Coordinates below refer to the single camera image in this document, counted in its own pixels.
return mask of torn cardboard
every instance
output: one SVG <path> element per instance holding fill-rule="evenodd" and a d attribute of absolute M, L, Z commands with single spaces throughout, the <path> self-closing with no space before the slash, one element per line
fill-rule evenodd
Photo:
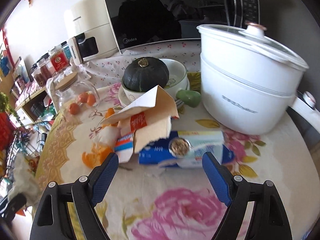
<path fill-rule="evenodd" d="M 118 140 L 116 148 L 121 149 L 121 154 L 118 154 L 119 162 L 124 163 L 148 143 L 168 138 L 172 117 L 179 118 L 174 99 L 160 86 L 156 86 L 102 124 L 119 122 L 118 127 L 123 137 Z"/>

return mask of green bowl handle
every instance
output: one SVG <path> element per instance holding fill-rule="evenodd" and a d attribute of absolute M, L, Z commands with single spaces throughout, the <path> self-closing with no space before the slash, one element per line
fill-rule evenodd
<path fill-rule="evenodd" d="M 201 102 L 201 94 L 192 90 L 179 90 L 176 94 L 176 98 L 180 99 L 187 106 L 197 107 Z"/>

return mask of red label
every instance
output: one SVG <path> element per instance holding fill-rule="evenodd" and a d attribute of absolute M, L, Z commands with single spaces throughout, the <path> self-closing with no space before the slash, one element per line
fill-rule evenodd
<path fill-rule="evenodd" d="M 132 132 L 145 126 L 147 126 L 147 122 L 144 112 L 131 116 L 130 127 Z"/>
<path fill-rule="evenodd" d="M 68 59 L 63 52 L 55 54 L 54 57 L 51 58 L 51 63 L 56 71 L 69 65 Z"/>

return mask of white wall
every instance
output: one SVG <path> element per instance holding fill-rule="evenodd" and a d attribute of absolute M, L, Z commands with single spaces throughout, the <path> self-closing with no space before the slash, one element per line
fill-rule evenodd
<path fill-rule="evenodd" d="M 67 40 L 64 11 L 80 0 L 22 0 L 5 28 L 13 60 L 25 59 L 27 68 L 49 49 Z"/>

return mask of white tissue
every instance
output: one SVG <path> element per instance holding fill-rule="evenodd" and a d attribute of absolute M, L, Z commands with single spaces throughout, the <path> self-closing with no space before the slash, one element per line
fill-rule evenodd
<path fill-rule="evenodd" d="M 26 163 L 23 155 L 17 154 L 15 168 L 13 169 L 15 182 L 8 193 L 8 201 L 12 200 L 19 193 L 22 193 L 27 199 L 27 206 L 35 206 L 39 202 L 41 197 L 40 187 L 28 170 L 29 165 Z"/>
<path fill-rule="evenodd" d="M 106 126 L 94 138 L 93 142 L 102 146 L 115 147 L 117 139 L 120 138 L 120 128 Z"/>

